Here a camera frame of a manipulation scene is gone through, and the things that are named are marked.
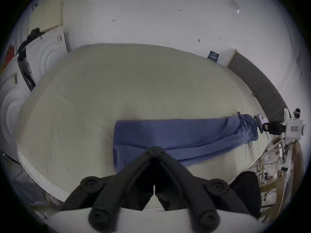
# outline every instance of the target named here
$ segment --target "dark fabric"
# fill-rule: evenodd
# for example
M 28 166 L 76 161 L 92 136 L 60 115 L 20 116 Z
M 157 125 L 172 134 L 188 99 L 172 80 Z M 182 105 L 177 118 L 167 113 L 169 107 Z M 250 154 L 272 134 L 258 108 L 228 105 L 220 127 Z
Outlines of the dark fabric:
M 235 52 L 228 68 L 239 76 L 254 93 L 269 121 L 283 121 L 287 108 L 275 86 L 251 61 Z
M 239 196 L 250 214 L 259 219 L 261 195 L 257 175 L 254 172 L 243 172 L 229 187 Z
M 149 146 L 161 146 L 187 166 L 258 140 L 258 123 L 250 115 L 198 120 L 118 121 L 114 132 L 114 166 L 123 167 Z

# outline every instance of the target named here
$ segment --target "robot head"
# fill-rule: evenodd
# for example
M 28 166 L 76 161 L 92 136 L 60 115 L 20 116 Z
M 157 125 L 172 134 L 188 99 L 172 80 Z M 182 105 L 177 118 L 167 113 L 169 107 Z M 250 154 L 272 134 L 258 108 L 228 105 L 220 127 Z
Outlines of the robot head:
M 294 118 L 300 118 L 300 109 L 299 108 L 295 109 Z

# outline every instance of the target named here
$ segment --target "white wall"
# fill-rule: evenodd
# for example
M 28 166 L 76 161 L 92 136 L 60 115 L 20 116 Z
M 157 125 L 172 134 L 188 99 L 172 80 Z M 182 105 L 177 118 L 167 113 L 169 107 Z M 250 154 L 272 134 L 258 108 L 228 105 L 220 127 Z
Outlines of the white wall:
M 239 14 L 228 0 L 64 0 L 66 44 L 70 50 L 94 43 L 152 44 L 204 57 L 212 50 L 221 65 L 236 48 L 270 79 L 291 112 L 301 109 L 308 129 L 311 59 L 297 26 L 277 0 L 235 1 Z M 309 132 L 301 140 L 306 163 Z

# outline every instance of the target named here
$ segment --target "blue blanket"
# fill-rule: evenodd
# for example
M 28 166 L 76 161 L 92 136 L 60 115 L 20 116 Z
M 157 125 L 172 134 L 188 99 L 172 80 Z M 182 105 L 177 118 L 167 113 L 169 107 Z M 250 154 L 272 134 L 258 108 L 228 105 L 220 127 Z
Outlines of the blue blanket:
M 116 172 L 144 153 L 161 146 L 187 166 L 258 140 L 258 123 L 250 115 L 195 120 L 118 121 L 114 133 Z

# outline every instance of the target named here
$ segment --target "bed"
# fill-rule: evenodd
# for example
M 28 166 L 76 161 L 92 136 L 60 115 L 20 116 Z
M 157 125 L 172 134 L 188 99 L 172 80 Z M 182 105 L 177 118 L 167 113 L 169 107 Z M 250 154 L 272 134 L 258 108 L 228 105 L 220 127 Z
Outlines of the bed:
M 212 60 L 152 45 L 86 45 L 60 60 L 30 94 L 19 115 L 17 154 L 28 174 L 64 201 L 84 177 L 115 174 L 117 120 L 220 118 L 238 111 L 265 116 L 249 87 Z M 259 133 L 256 142 L 187 168 L 231 182 L 268 141 Z

